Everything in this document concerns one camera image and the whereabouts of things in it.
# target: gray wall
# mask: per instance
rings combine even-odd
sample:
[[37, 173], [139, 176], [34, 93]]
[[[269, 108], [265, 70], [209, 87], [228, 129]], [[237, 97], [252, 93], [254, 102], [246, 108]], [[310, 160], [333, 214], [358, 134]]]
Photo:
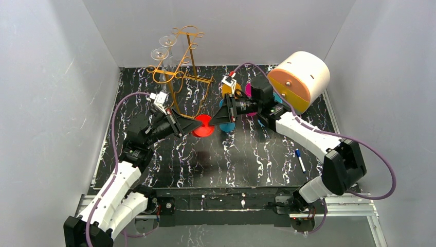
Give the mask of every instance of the gray wall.
[[[84, 0], [120, 67], [157, 65], [151, 50], [173, 27], [205, 33], [196, 65], [280, 63], [305, 50], [325, 58], [354, 0]], [[186, 37], [175, 47], [180, 58]]]
[[81, 0], [0, 2], [1, 246], [65, 246], [119, 70]]
[[[389, 246], [435, 246], [436, 3], [358, 0], [326, 58], [341, 131], [392, 163], [394, 195], [377, 201]], [[361, 185], [390, 188], [383, 163], [365, 152]]]

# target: white cylinder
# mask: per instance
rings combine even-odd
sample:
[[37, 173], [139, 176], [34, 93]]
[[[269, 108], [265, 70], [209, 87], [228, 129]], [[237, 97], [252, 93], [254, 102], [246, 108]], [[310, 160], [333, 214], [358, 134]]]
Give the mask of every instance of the white cylinder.
[[271, 70], [268, 77], [295, 110], [303, 113], [327, 88], [330, 71], [315, 55], [298, 51]]

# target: black and white marble surface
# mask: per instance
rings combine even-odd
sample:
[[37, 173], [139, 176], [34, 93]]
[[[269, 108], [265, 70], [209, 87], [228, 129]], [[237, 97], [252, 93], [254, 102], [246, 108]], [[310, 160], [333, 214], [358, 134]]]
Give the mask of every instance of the black and white marble surface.
[[[261, 66], [265, 71], [273, 65]], [[203, 66], [197, 68], [200, 77], [214, 77], [201, 114], [213, 116], [221, 100], [221, 79], [235, 66]], [[242, 88], [255, 76], [262, 76], [252, 66], [242, 67], [235, 79]], [[175, 82], [179, 89], [180, 81]], [[205, 94], [206, 84], [184, 81], [184, 88], [177, 95], [182, 113], [195, 115], [198, 103]], [[125, 68], [121, 72], [116, 102], [133, 92], [158, 92], [161, 86], [153, 82], [145, 68]], [[117, 113], [116, 138], [118, 152], [126, 137], [129, 125], [145, 126], [149, 120], [149, 101], [144, 96], [134, 96], [124, 102]], [[321, 95], [301, 116], [322, 130], [334, 131]], [[114, 168], [111, 130], [104, 140], [95, 188], [101, 188]], [[300, 149], [306, 173], [302, 173], [295, 149]], [[262, 128], [256, 117], [242, 116], [236, 128], [223, 132], [218, 126], [212, 135], [197, 138], [192, 134], [177, 138], [169, 136], [157, 142], [155, 155], [141, 177], [143, 184], [153, 187], [238, 187], [238, 186], [300, 186], [322, 171], [322, 164], [291, 138]]]

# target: red object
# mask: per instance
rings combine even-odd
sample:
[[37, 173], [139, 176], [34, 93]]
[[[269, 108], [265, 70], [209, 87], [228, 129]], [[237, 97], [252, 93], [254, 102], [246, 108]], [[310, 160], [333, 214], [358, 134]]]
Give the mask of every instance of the red object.
[[201, 121], [203, 125], [192, 131], [193, 135], [195, 135], [196, 137], [206, 137], [213, 133], [214, 127], [209, 126], [209, 121], [212, 119], [210, 116], [200, 115], [195, 119]]

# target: marker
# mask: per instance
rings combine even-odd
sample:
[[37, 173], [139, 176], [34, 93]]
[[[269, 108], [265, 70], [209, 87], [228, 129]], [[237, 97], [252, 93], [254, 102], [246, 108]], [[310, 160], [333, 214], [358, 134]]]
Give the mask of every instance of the marker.
[[301, 159], [300, 150], [298, 150], [298, 148], [297, 148], [297, 149], [295, 150], [295, 153], [296, 153], [296, 155], [297, 155], [297, 157], [298, 157], [298, 161], [300, 162], [301, 170], [303, 170], [303, 173], [306, 173], [306, 169], [304, 168], [304, 165], [303, 165], [303, 160]]

